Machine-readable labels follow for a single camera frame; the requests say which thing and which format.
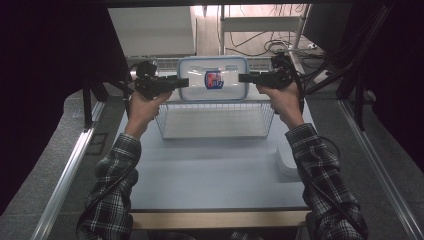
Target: dark curtain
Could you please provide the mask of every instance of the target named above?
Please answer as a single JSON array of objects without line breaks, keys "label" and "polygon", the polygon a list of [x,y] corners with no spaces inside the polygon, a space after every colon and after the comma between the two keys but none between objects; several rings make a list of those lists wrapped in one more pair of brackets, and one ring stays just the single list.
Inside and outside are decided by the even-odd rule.
[{"label": "dark curtain", "polygon": [[397,1],[365,57],[375,114],[424,171],[424,4]]},{"label": "dark curtain", "polygon": [[64,100],[84,79],[120,81],[127,69],[105,7],[8,2],[0,7],[1,213],[48,144]]}]

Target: wire mesh basket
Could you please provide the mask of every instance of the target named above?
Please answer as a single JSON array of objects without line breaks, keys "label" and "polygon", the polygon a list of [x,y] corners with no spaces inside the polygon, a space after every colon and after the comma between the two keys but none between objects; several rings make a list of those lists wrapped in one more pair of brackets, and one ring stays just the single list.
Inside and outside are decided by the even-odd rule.
[{"label": "wire mesh basket", "polygon": [[156,122],[163,139],[266,138],[269,102],[163,104]]}]

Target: plaid shirt sleeve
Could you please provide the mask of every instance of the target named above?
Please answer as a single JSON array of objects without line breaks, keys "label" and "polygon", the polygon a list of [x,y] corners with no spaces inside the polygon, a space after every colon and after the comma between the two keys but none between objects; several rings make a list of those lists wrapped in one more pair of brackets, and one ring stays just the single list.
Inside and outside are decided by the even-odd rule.
[{"label": "plaid shirt sleeve", "polygon": [[[109,155],[96,166],[96,183],[87,196],[86,207],[116,179],[140,159],[138,139],[121,133]],[[107,194],[87,215],[79,231],[79,239],[127,239],[131,233],[130,194],[137,183],[138,172],[133,169],[119,185]]]},{"label": "plaid shirt sleeve", "polygon": [[[350,217],[366,230],[358,201],[339,175],[338,157],[322,143],[311,124],[304,124],[286,133],[296,164],[301,164],[315,185],[338,203]],[[363,239],[337,209],[317,194],[301,175],[305,184],[303,199],[315,216],[318,239]]]}]

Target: plastic container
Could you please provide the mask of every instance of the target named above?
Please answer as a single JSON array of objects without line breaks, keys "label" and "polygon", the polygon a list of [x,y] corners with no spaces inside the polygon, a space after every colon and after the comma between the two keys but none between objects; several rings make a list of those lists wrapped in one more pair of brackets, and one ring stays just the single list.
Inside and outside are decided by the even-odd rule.
[{"label": "plastic container", "polygon": [[249,84],[238,74],[249,73],[246,58],[239,56],[187,57],[178,62],[177,75],[188,78],[189,87],[179,89],[183,101],[243,100]]}]

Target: wire rack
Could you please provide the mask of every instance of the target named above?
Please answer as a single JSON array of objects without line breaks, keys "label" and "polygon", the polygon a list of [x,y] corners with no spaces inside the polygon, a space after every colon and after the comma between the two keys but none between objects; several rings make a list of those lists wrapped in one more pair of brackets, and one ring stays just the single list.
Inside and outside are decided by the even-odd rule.
[{"label": "wire rack", "polygon": [[[159,73],[175,74],[181,58],[142,58],[154,61]],[[250,71],[268,71],[269,57],[246,58]],[[266,138],[274,110],[269,101],[166,102],[156,122],[163,139]]]}]

